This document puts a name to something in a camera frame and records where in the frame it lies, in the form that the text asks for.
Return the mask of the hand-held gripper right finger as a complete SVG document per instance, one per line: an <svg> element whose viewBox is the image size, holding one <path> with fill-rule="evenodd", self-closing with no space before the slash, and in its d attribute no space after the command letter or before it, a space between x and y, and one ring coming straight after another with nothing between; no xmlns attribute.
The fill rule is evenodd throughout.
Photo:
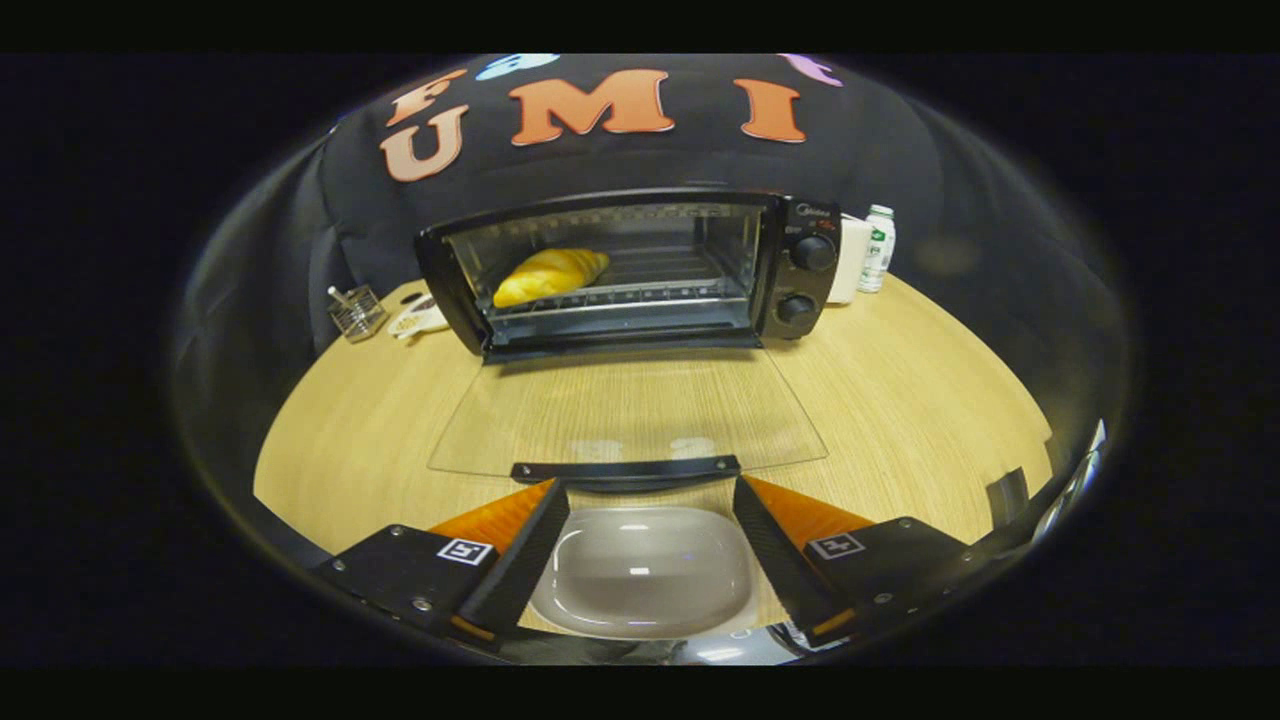
<svg viewBox="0 0 1280 720"><path fill-rule="evenodd" d="M812 496L740 475L733 515L790 621L813 646L877 644L961 600L1001 560L902 516L870 521Z"/></svg>

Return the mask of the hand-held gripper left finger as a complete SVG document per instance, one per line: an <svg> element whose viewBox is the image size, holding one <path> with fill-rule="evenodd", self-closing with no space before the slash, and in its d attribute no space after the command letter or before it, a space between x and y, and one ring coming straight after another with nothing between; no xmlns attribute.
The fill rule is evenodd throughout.
<svg viewBox="0 0 1280 720"><path fill-rule="evenodd" d="M433 638L498 650L568 516L564 483L549 479L428 530L385 527L320 562L314 575Z"/></svg>

